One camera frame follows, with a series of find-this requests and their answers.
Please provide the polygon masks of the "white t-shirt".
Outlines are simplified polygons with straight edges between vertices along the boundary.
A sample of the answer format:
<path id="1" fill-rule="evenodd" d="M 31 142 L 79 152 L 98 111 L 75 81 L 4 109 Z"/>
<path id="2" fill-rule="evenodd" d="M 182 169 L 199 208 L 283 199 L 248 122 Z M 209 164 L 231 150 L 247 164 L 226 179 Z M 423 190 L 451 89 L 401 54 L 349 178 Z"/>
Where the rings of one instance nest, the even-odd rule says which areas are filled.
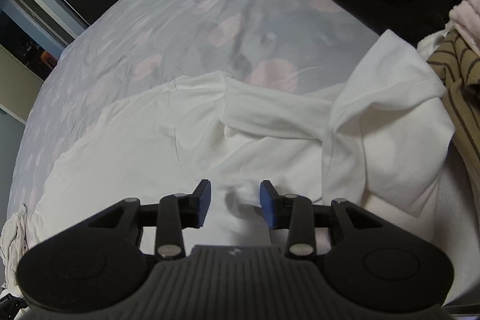
<path id="1" fill-rule="evenodd" d="M 454 133 L 428 63 L 383 33 L 348 81 L 294 95 L 218 71 L 111 104 L 56 161 L 29 221 L 30 244 L 121 200 L 154 204 L 211 182 L 197 244 L 266 245 L 260 184 L 327 204 L 365 193 L 418 216 Z"/>

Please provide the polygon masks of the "cream crumpled cloth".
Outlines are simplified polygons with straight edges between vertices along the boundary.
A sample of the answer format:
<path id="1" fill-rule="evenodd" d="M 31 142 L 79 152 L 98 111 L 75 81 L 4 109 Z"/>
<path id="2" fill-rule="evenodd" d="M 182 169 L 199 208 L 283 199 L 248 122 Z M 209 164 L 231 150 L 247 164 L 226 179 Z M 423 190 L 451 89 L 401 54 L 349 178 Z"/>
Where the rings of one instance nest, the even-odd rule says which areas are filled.
<path id="1" fill-rule="evenodd" d="M 22 204 L 6 221 L 1 230 L 1 260 L 4 266 L 5 283 L 2 288 L 11 291 L 16 285 L 16 270 L 21 258 L 28 251 L 28 208 Z"/>

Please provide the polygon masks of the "grey pink-dotted bed sheet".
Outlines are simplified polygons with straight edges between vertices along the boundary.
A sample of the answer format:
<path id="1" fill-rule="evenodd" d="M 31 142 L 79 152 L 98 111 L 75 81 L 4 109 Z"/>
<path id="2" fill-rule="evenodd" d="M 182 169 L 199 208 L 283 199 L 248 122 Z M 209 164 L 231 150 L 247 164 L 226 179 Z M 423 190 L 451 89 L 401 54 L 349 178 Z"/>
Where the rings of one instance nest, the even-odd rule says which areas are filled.
<path id="1" fill-rule="evenodd" d="M 41 86 L 7 210 L 39 202 L 57 158 L 115 101 L 214 71 L 310 93 L 344 82 L 376 40 L 332 0 L 120 0 L 66 48 Z"/>

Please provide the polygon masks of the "brown striped garment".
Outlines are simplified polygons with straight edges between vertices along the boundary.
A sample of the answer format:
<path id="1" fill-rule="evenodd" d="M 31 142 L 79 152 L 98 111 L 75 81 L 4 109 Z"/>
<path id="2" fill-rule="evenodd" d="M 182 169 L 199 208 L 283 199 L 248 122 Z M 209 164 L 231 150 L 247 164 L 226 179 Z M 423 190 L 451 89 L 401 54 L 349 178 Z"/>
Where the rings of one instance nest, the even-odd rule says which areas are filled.
<path id="1" fill-rule="evenodd" d="M 479 172 L 479 56 L 456 30 L 427 59 L 442 80 L 442 102 L 456 133 L 453 143 L 465 166 Z"/>

